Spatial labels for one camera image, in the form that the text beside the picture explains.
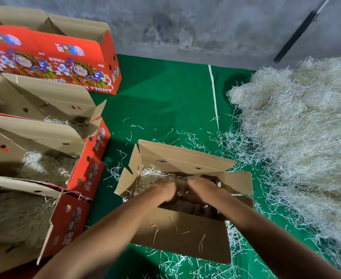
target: hand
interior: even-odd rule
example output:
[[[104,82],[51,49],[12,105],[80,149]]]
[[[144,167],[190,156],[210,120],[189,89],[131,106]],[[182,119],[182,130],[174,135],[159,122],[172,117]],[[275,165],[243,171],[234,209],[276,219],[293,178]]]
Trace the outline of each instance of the hand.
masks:
[[[189,179],[187,185],[188,192],[181,199],[201,205],[209,203],[210,196],[218,190],[216,184],[202,177]]]
[[[164,202],[176,202],[178,199],[179,188],[177,183],[171,180],[157,180],[150,188],[158,188],[161,191]]]

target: person's left arm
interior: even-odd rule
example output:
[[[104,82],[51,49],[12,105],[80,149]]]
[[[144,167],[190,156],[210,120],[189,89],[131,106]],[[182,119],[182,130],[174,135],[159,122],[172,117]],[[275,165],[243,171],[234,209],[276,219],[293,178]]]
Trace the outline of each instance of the person's left arm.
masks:
[[[138,230],[143,216],[176,195],[172,181],[159,181],[129,199],[55,255],[34,279],[79,279],[114,263]]]

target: person's left hand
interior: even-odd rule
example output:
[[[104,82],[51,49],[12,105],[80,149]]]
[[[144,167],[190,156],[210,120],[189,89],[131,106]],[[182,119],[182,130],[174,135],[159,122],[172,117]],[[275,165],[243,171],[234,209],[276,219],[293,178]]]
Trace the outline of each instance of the person's left hand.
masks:
[[[150,187],[158,187],[161,189],[164,202],[174,203],[178,200],[178,185],[171,180],[157,180]]]

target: person's right arm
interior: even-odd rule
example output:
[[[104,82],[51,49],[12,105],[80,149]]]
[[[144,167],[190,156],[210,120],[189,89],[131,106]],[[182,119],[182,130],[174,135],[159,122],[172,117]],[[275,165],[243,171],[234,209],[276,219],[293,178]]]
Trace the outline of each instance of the person's right arm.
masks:
[[[341,278],[341,272],[278,225],[205,178],[188,180],[186,199],[219,210],[279,278]]]

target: green floor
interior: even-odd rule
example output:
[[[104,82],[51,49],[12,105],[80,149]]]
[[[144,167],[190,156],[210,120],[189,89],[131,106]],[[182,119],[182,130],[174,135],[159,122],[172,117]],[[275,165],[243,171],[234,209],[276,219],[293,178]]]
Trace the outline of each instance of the green floor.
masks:
[[[118,55],[122,83],[116,96],[91,93],[96,104],[107,99],[103,118],[112,133],[103,160],[108,168],[127,166],[133,145],[139,139],[164,142],[193,150],[220,155],[217,143],[213,92],[207,65],[155,60]],[[234,108],[226,91],[246,82],[251,71],[212,67],[221,132],[232,126]],[[254,197],[265,212],[274,211],[266,204],[258,176],[260,166],[252,171]],[[87,225],[93,225],[122,203],[114,194],[117,181],[104,171],[90,209]],[[268,214],[302,242],[315,248],[307,239],[308,231],[295,229],[276,209]],[[210,263],[173,253],[152,251],[130,245],[106,278],[271,278],[257,254],[244,241],[233,258],[233,265]]]

